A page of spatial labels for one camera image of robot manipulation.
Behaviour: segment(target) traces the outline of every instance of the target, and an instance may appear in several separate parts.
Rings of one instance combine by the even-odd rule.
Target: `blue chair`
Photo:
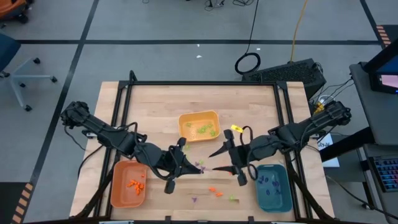
[[[19,79],[28,79],[28,78],[49,78],[52,82],[56,82],[57,79],[54,76],[50,75],[28,75],[21,74],[22,68],[28,66],[29,64],[39,64],[40,59],[38,58],[30,58],[26,60],[23,64],[18,66],[13,72],[7,73],[4,69],[10,63],[10,61],[14,58],[16,53],[18,52],[21,44],[16,40],[0,33],[0,78],[7,78],[12,89],[14,90],[15,95],[17,96],[17,100],[19,105],[24,108],[26,111],[30,111],[32,108],[25,104],[24,99],[22,97],[20,87],[24,88],[25,84],[19,82]]]

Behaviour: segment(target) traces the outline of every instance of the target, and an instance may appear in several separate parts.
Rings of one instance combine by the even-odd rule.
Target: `yellow tag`
[[[243,129],[241,127],[236,126],[235,124],[232,124],[231,129],[243,133]]]

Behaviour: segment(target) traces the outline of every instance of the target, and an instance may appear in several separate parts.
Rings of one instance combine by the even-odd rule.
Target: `wooden tabletop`
[[[117,86],[117,82],[104,82],[99,93],[95,116],[107,123],[111,122]],[[288,83],[288,88],[295,122],[307,119],[310,113],[303,84]],[[280,96],[284,119],[287,122],[281,91]],[[138,132],[148,135],[147,142],[167,150],[170,145],[175,145],[179,138],[178,117],[184,113],[206,110],[218,113],[221,130],[229,129],[232,124],[248,125],[252,127],[254,136],[258,136],[279,125],[271,86],[133,86],[127,123],[137,121]],[[235,140],[239,139],[238,134],[234,132]],[[249,142],[248,137],[248,134],[244,135],[244,142]],[[248,216],[253,216],[255,221],[294,220],[293,210],[286,213],[262,211],[257,204],[254,182],[249,177],[248,184],[240,187],[236,176],[211,170],[231,163],[228,153],[208,158],[222,146],[223,141],[225,138],[221,133],[215,140],[189,143],[190,148],[185,151],[188,160],[191,163],[202,160],[203,166],[206,167],[204,174],[178,178],[174,193],[167,195],[164,193],[165,181],[148,172],[144,203],[137,208],[113,208],[111,218],[164,220],[165,216],[170,215],[172,220],[247,221]],[[315,141],[310,141],[309,145],[317,147]],[[85,156],[98,146],[96,139],[88,140]],[[98,188],[104,152],[102,149],[95,154],[81,169],[70,215],[80,212]],[[319,153],[306,147],[301,155],[309,191],[323,209],[334,216]],[[283,155],[277,152],[276,155],[253,164],[284,166],[285,162]],[[215,197],[214,193],[208,190],[209,187],[215,187],[224,195]],[[234,201],[228,199],[230,195],[234,195]],[[107,190],[103,196],[102,215],[108,196]],[[300,213],[304,217],[302,194],[299,193],[297,196]],[[196,197],[197,201],[193,202],[192,197]]]

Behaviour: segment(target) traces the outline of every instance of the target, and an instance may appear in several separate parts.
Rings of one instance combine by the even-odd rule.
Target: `teal bowl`
[[[256,180],[257,202],[265,212],[288,212],[292,194],[286,169],[279,164],[259,165]]]

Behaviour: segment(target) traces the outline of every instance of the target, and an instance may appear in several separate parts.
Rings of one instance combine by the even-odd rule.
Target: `white paper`
[[[331,140],[331,135],[327,134],[322,139],[322,141],[318,142],[319,151],[321,151],[322,149],[324,149],[328,146],[331,146],[332,144],[333,144],[333,140]],[[323,167],[340,167],[337,157],[323,162],[322,165],[323,165]]]

